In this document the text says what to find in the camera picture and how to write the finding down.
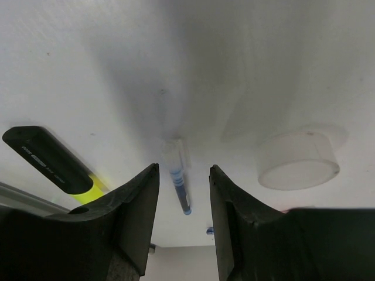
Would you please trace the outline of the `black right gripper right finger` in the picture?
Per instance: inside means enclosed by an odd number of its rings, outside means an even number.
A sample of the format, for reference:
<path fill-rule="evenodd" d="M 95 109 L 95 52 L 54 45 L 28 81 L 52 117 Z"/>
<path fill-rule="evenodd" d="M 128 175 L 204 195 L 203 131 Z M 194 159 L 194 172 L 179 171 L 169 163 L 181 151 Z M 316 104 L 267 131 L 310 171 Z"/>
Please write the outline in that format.
<path fill-rule="evenodd" d="M 218 166 L 210 202 L 220 280 L 373 280 L 372 208 L 277 211 Z"/>

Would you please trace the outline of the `dark blue pen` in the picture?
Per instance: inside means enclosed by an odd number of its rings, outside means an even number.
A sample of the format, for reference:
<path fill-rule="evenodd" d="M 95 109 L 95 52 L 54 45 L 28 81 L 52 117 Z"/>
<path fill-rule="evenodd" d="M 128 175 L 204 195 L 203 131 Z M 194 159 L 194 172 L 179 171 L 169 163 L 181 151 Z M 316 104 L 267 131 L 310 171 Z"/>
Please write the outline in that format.
<path fill-rule="evenodd" d="M 182 211 L 184 215 L 190 215 L 192 209 L 185 184 L 185 171 L 188 167 L 188 161 L 183 141 L 181 139 L 165 140 L 162 144 L 162 155 Z"/>

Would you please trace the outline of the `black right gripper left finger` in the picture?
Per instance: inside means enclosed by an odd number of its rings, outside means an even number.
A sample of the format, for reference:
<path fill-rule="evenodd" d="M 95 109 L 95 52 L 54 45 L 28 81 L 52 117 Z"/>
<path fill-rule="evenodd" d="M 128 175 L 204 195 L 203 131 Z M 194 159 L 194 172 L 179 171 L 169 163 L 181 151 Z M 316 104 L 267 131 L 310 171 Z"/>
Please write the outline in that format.
<path fill-rule="evenodd" d="M 145 274 L 159 166 L 67 214 L 1 207 L 2 280 L 138 280 Z"/>

